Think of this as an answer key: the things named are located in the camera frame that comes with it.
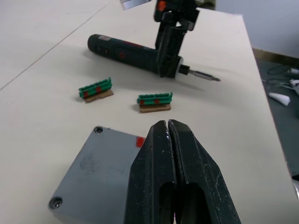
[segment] white wall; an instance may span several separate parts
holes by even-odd
[[[243,15],[252,47],[299,58],[299,0],[218,0],[216,9]]]

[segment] screwdriver handle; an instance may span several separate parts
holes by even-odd
[[[157,73],[155,49],[98,34],[91,35],[87,45],[97,55]]]

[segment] green terminal block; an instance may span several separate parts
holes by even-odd
[[[172,101],[171,93],[139,95],[137,103],[139,105],[157,105],[157,104],[170,104]]]
[[[97,93],[110,90],[112,87],[111,78],[99,81],[97,83],[82,87],[79,89],[79,95],[82,98],[93,96]]]

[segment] cordless screwdriver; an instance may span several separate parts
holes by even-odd
[[[189,66],[183,65],[183,58],[180,56],[169,59],[171,66],[166,72],[158,71],[158,50],[135,43],[94,34],[89,37],[87,45],[90,51],[97,55],[157,73],[161,77],[174,78],[177,73],[181,73],[184,75],[192,74],[206,80],[220,81],[212,75],[191,70]]]

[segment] cardboard piece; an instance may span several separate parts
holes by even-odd
[[[168,111],[171,109],[170,104],[158,104],[158,105],[140,105],[140,113],[156,112],[156,111]]]
[[[86,97],[86,98],[84,98],[84,100],[85,100],[85,102],[89,103],[89,102],[92,102],[94,100],[103,99],[105,97],[109,97],[109,96],[112,96],[112,95],[113,95],[113,92],[111,90],[106,90],[106,91],[97,93],[97,94],[95,94],[91,97]]]

